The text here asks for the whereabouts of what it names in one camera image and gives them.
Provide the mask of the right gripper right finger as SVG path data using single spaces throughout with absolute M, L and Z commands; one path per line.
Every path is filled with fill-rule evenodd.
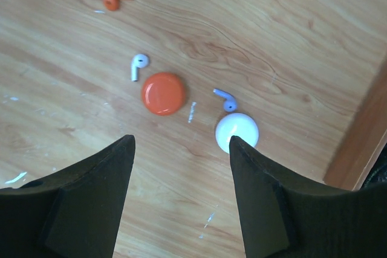
M 342 190 L 271 160 L 240 137 L 230 140 L 247 257 L 385 257 L 386 184 Z

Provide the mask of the purple earbud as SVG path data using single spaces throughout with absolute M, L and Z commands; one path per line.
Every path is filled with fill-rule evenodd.
M 213 89 L 213 93 L 221 98 L 224 99 L 223 103 L 223 109 L 226 112 L 233 112 L 237 110 L 238 104 L 236 102 L 236 99 L 234 98 L 233 95 L 229 94 L 228 92 L 222 91 L 220 89 Z

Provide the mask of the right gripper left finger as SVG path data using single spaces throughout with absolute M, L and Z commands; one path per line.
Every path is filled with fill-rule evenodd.
M 135 138 L 14 189 L 1 189 L 2 257 L 112 257 Z

